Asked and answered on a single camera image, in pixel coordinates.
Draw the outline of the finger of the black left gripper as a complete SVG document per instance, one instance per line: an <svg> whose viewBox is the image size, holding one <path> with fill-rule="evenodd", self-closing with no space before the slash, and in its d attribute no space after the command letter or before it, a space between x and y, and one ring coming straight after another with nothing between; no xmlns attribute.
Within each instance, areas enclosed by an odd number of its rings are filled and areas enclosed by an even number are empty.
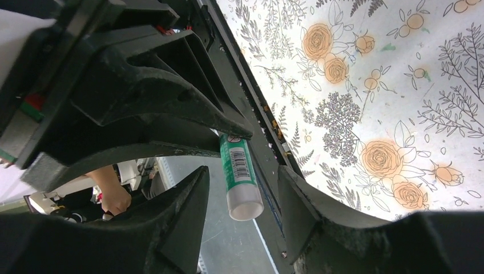
<svg viewBox="0 0 484 274"><path fill-rule="evenodd" d="M164 114L249 139L253 127L230 100L201 39L191 30L95 33L82 42L87 65L71 103L100 126Z"/></svg>

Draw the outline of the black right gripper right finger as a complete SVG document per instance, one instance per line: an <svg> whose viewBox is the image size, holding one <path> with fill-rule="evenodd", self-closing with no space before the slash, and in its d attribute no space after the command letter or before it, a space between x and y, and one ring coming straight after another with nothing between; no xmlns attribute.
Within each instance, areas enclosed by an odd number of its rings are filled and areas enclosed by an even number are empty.
<svg viewBox="0 0 484 274"><path fill-rule="evenodd" d="M483 213L416 212L391 222L278 169L287 258L296 273L482 273Z"/></svg>

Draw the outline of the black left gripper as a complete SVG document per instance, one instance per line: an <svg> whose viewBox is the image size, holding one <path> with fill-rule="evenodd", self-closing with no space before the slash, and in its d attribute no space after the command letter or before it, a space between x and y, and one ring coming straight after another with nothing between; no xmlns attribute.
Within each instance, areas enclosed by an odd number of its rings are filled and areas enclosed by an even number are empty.
<svg viewBox="0 0 484 274"><path fill-rule="evenodd" d="M159 1L68 1L35 30L1 87L1 155L21 180L50 192L92 170L139 158L220 155L209 128L170 115L100 126L71 103L87 65L82 42L129 28L171 27L178 14Z"/></svg>

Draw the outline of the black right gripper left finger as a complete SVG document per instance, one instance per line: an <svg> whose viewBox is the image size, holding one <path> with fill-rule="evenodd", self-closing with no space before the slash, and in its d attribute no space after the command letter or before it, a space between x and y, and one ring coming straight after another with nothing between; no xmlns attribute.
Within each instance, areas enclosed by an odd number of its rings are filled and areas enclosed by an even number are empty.
<svg viewBox="0 0 484 274"><path fill-rule="evenodd" d="M209 197L201 166L109 221L1 215L2 273L196 273Z"/></svg>

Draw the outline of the green white glue stick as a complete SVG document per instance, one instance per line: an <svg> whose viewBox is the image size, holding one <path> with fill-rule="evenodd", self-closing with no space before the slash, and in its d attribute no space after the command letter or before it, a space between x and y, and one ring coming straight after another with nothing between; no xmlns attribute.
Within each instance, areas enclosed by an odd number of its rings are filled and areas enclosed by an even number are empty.
<svg viewBox="0 0 484 274"><path fill-rule="evenodd" d="M264 210L247 141L220 135L220 153L229 216L235 221L257 218Z"/></svg>

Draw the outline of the operator hand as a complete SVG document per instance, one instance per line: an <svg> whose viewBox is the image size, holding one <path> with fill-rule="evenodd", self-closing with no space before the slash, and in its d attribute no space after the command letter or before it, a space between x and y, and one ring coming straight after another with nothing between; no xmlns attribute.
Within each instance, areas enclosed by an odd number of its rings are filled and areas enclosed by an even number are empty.
<svg viewBox="0 0 484 274"><path fill-rule="evenodd" d="M99 187L102 192L102 209L106 213L116 216L127 211L131 205L132 197L120 184Z"/></svg>

